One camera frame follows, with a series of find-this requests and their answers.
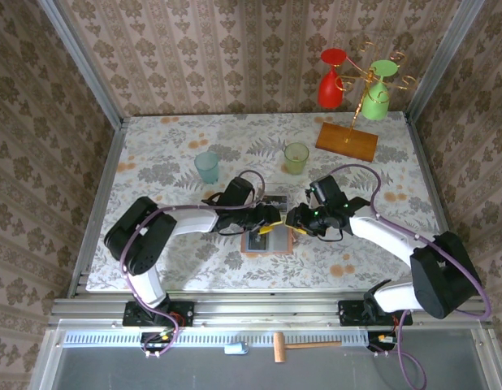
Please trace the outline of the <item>wooden tray with cards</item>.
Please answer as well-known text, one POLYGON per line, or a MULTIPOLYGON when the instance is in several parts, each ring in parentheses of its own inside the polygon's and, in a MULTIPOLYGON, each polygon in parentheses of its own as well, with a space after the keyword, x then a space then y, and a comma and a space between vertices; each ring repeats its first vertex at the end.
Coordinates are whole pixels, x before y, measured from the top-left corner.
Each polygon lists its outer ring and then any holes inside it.
POLYGON ((265 236, 259 236, 258 232, 246 232, 241 240, 240 251, 243 254, 290 254, 291 230, 279 225, 265 236))

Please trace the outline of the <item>teal translucent plastic cup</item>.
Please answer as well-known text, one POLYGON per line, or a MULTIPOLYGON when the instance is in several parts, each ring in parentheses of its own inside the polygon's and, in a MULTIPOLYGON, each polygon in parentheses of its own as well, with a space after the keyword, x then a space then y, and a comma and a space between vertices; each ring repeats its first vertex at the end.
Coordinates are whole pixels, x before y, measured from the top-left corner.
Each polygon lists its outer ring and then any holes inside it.
POLYGON ((195 157, 194 165, 206 184, 214 184, 219 179, 219 157, 216 153, 206 151, 195 157))

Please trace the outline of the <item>green translucent plastic cup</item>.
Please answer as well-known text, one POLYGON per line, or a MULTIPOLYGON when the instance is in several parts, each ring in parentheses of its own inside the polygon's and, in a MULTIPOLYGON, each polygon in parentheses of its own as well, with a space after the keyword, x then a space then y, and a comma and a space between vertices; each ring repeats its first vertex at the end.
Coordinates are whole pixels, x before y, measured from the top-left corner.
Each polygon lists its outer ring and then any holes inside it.
POLYGON ((303 143, 294 142, 287 145, 283 153, 286 172, 291 175, 300 175, 309 158, 308 147, 303 143))

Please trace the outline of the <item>gold rack on wooden base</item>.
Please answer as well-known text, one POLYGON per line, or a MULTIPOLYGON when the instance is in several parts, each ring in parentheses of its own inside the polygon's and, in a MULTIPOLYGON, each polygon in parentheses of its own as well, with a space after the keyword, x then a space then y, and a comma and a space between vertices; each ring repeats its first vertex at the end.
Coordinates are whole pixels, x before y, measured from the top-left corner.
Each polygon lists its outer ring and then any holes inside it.
MULTIPOLYGON (((396 50, 390 53, 387 60, 392 60, 397 64, 398 72, 400 68, 406 63, 407 58, 404 53, 396 50)), ((344 86, 344 95, 350 90, 350 88, 354 86, 354 84, 358 80, 364 82, 364 88, 361 92, 357 108, 354 111, 351 124, 345 127, 328 122, 323 123, 315 144, 316 148, 345 157, 355 158, 363 162, 371 163, 374 160, 374 154, 377 148, 379 137, 375 134, 363 132, 355 128, 357 118, 359 116, 363 116, 363 114, 361 113, 361 106, 366 91, 369 69, 370 65, 367 69, 364 69, 358 66, 354 61, 352 61, 348 55, 344 63, 338 67, 337 71, 344 86)), ((386 79, 387 77, 383 79, 383 82, 388 88, 388 93, 390 89, 410 91, 416 89, 418 86, 417 79, 411 75, 403 75, 401 77, 400 84, 389 83, 386 81, 386 79)))

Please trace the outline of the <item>small wooden mallet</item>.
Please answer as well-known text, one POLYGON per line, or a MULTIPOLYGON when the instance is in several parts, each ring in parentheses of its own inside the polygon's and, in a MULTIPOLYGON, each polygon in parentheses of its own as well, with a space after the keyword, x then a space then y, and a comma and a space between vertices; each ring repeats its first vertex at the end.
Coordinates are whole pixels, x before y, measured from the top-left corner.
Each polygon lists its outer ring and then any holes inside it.
POLYGON ((328 347, 341 347, 341 341, 305 342, 288 344, 282 332, 275 332, 273 335, 273 350, 275 363, 284 363, 287 358, 287 351, 294 349, 318 349, 328 347))

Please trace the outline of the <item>floral print tablecloth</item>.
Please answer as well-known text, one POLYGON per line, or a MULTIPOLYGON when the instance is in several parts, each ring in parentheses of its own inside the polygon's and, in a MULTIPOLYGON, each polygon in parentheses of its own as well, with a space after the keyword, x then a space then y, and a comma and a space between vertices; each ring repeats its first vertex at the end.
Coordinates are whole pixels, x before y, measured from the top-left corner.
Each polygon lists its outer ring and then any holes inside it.
MULTIPOLYGON (((381 121, 357 118, 359 129, 379 137, 374 160, 365 169, 354 159, 315 147, 323 123, 347 125, 352 119, 338 112, 134 118, 101 230, 107 232, 138 197, 162 205, 197 204, 239 173, 265 187, 289 186, 293 206, 305 200, 313 180, 330 173, 348 197, 374 199, 376 209, 397 223, 434 223, 432 213, 410 215, 409 198, 425 195, 426 187, 402 113, 381 121), (294 142, 309 149, 300 175, 287 173, 284 165, 284 149, 294 142), (194 165, 206 151, 219 157, 214 184, 204 183, 194 165)), ((330 243, 298 234, 291 253, 266 255, 241 253, 241 240, 199 233, 171 239, 158 260, 164 286, 179 291, 368 289, 409 273, 389 252, 352 236, 330 243)))

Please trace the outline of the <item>green plastic wine glass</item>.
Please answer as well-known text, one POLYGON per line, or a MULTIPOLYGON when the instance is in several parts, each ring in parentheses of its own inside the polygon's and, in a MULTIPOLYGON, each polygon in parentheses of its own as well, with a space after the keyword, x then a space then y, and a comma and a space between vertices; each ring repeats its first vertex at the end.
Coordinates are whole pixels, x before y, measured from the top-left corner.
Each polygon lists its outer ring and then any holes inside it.
POLYGON ((397 70, 397 64, 387 59, 374 61, 370 65, 366 91, 361 106, 361 113, 365 118, 381 120, 387 116, 390 96, 383 79, 394 76, 397 70))

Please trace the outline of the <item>red plastic wine glass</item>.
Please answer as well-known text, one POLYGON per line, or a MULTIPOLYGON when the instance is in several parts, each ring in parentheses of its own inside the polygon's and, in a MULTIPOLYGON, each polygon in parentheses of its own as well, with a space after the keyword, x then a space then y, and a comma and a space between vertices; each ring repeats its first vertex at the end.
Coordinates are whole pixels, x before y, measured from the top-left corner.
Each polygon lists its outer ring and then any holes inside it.
POLYGON ((343 101, 344 86, 337 69, 346 59, 346 52, 342 49, 331 48, 321 53, 321 60, 329 66, 319 85, 318 104, 322 108, 335 109, 343 101))

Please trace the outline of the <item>grey metal shelf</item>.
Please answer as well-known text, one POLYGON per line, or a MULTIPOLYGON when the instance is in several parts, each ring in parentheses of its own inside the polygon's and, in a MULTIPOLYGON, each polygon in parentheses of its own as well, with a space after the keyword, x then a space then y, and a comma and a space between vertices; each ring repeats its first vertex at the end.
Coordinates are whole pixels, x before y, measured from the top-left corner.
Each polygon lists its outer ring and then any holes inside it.
POLYGON ((502 356, 489 329, 407 327, 403 346, 294 349, 275 363, 271 347, 226 355, 223 347, 65 348, 71 331, 49 331, 29 390, 502 390, 502 356))

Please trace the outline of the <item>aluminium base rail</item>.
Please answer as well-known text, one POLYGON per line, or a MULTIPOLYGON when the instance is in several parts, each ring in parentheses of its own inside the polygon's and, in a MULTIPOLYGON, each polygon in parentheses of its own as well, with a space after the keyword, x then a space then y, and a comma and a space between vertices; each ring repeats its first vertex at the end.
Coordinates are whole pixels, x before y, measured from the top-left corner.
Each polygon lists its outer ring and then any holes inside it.
MULTIPOLYGON (((360 300, 363 291, 172 292, 173 301, 194 303, 194 326, 251 330, 333 329, 340 325, 338 302, 360 300)), ((129 292, 87 292, 54 302, 49 325, 116 328, 129 292)))

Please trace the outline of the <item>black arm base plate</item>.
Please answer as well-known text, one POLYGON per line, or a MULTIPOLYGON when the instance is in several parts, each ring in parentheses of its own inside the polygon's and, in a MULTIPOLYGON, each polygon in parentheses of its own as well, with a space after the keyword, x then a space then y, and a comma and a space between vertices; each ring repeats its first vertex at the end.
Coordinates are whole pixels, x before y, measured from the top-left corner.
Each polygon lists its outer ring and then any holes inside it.
MULTIPOLYGON (((194 303, 192 301, 165 302, 158 306, 157 310, 175 318, 180 327, 193 325, 194 303)), ((138 302, 130 301, 124 307, 123 325, 125 327, 171 327, 172 322, 161 314, 155 314, 142 307, 138 302)))
POLYGON ((342 327, 393 326, 398 324, 403 314, 402 310, 382 314, 362 300, 338 301, 337 310, 342 327))

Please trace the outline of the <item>aluminium side rail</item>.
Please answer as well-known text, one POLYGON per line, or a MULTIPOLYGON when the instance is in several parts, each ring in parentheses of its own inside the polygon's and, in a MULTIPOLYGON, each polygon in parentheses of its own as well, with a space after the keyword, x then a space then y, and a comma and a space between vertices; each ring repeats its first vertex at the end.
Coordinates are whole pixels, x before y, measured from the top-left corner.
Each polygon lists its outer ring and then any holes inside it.
POLYGON ((403 118, 426 187, 425 195, 417 194, 409 198, 410 215, 414 217, 432 213, 435 217, 434 223, 428 220, 422 222, 420 219, 405 221, 407 228, 424 230, 420 234, 413 233, 413 239, 423 245, 410 258, 413 288, 418 299, 428 299, 454 310, 471 297, 483 295, 481 280, 462 239, 448 230, 447 215, 414 121, 408 114, 403 114, 403 118))
POLYGON ((110 191, 114 182, 117 166, 119 164, 119 158, 123 151, 124 139, 126 137, 130 121, 130 118, 123 119, 119 128, 114 133, 102 172, 102 177, 97 187, 96 197, 94 199, 93 208, 85 229, 84 238, 81 242, 75 269, 67 291, 67 299, 76 297, 79 290, 80 278, 85 275, 85 272, 90 268, 94 259, 110 191))

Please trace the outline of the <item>aluminium corner post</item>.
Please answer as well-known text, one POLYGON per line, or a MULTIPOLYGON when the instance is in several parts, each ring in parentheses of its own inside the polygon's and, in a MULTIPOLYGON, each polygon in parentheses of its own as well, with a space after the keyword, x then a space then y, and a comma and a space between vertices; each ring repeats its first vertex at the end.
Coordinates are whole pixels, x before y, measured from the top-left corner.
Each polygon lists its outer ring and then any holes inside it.
POLYGON ((85 83, 92 91, 102 112, 109 120, 113 129, 119 131, 123 125, 123 116, 120 114, 114 101, 110 98, 108 88, 102 81, 99 71, 95 69, 92 57, 86 50, 76 28, 72 25, 70 17, 63 9, 59 0, 38 1, 67 49, 67 52, 71 55, 78 70, 84 77, 85 83))
POLYGON ((408 120, 415 123, 424 111, 448 65, 483 7, 483 3, 484 0, 461 0, 456 14, 405 112, 408 120))

